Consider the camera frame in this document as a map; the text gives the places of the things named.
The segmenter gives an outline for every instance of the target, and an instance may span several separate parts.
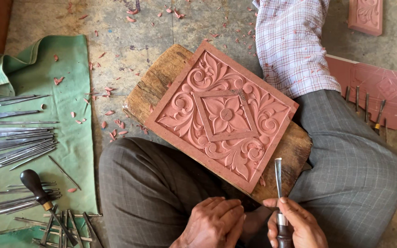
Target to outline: hand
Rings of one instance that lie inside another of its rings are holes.
[[[286,197],[263,201],[263,205],[268,207],[275,207],[277,203],[294,229],[292,239],[295,248],[328,248],[326,236],[311,213]],[[277,213],[278,211],[273,212],[267,223],[269,228],[267,236],[274,248],[278,248]]]
[[[182,235],[171,248],[233,248],[243,230],[245,218],[238,199],[211,197],[193,209]]]

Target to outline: red sandstone panel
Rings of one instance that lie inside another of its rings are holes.
[[[383,33],[383,0],[350,0],[349,28],[374,36]]]
[[[356,86],[360,86],[359,105],[365,109],[365,95],[369,93],[369,113],[372,121],[378,118],[381,100],[386,99],[381,125],[385,125],[384,119],[387,118],[388,127],[397,129],[397,71],[332,56],[327,56],[326,60],[331,75],[336,77],[341,85],[344,97],[347,86],[350,86],[349,100],[355,102]]]
[[[202,42],[145,125],[250,194],[297,107]]]

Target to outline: gray pants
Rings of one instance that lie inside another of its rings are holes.
[[[338,92],[295,101],[294,121],[313,140],[313,169],[301,173],[289,197],[316,217],[330,247],[375,247],[397,208],[397,155]],[[187,155],[140,138],[109,144],[99,166],[113,248],[168,247],[197,203],[224,195],[220,181]],[[266,234],[258,236],[250,247],[270,247]]]

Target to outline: plaid shirt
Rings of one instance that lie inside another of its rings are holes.
[[[256,46],[265,81],[294,99],[341,87],[321,46],[329,0],[254,0]]]

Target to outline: stained floor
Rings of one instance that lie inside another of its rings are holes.
[[[102,121],[113,124],[119,118],[126,124],[127,136],[138,136],[165,144],[155,134],[144,133],[134,121],[121,112],[123,100],[149,66],[169,46],[178,43],[195,51],[204,38],[227,53],[235,61],[258,76],[261,68],[258,58],[248,52],[255,51],[255,42],[247,34],[255,25],[255,8],[250,0],[73,0],[68,13],[68,0],[14,0],[6,54],[16,55],[31,43],[47,35],[85,34],[89,44],[90,61],[99,63],[92,71],[92,86],[96,89],[112,87],[110,98],[98,98],[92,104],[95,166],[102,147],[110,141],[108,130],[102,131]],[[128,8],[140,6],[140,13],[133,16],[135,23],[127,21]],[[165,7],[177,8],[186,16],[177,19],[165,11]],[[347,28],[349,1],[332,0],[323,27],[322,44],[329,54],[397,70],[397,0],[384,1],[383,35],[373,37]],[[117,115],[105,116],[108,110]],[[397,130],[389,130],[389,144],[397,150]],[[108,237],[102,218],[94,218],[98,236],[104,247]],[[397,211],[383,235],[379,248],[397,247]]]

